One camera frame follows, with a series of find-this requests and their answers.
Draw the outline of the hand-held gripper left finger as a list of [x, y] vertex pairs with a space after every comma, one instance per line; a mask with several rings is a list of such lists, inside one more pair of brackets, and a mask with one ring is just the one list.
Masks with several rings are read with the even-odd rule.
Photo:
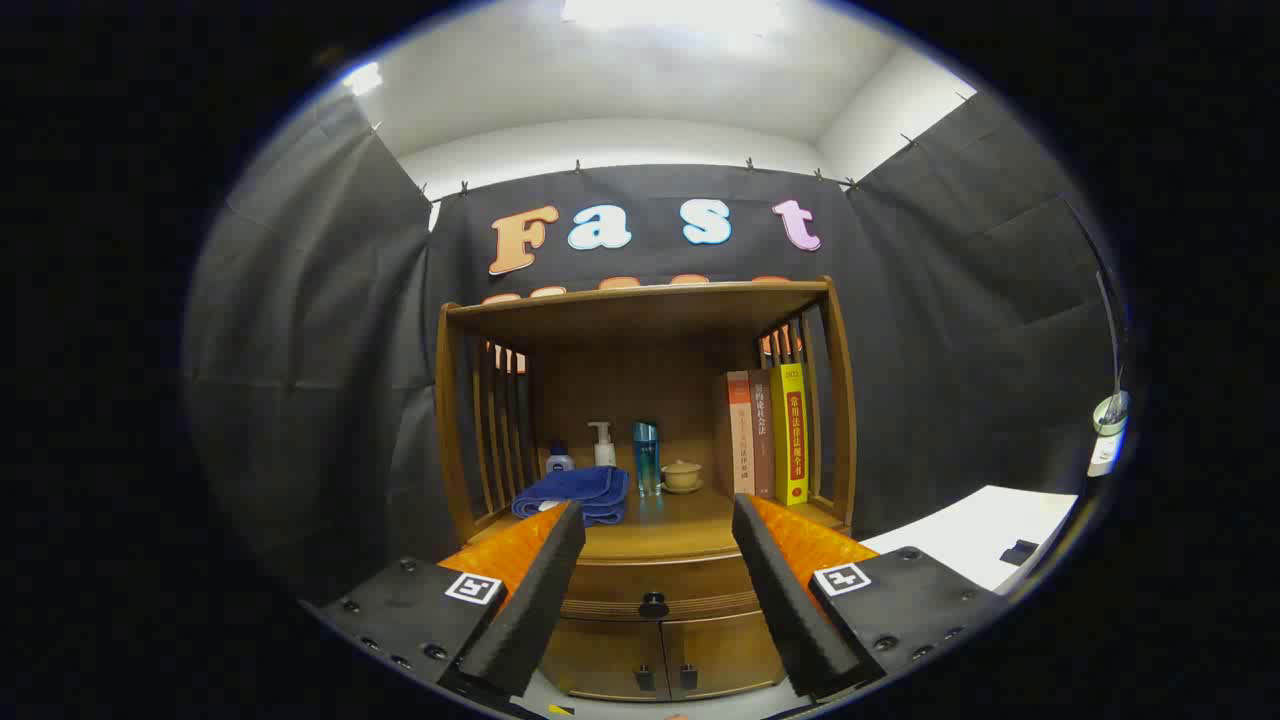
[[545, 653], [584, 546], [581, 506], [564, 501], [439, 562], [402, 557], [310, 610], [431, 691], [508, 701]]

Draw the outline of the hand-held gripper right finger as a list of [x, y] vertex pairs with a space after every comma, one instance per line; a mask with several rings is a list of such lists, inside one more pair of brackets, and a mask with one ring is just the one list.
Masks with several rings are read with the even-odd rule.
[[910, 673], [1009, 605], [914, 546], [884, 553], [737, 495], [732, 533], [797, 694], [828, 703]]

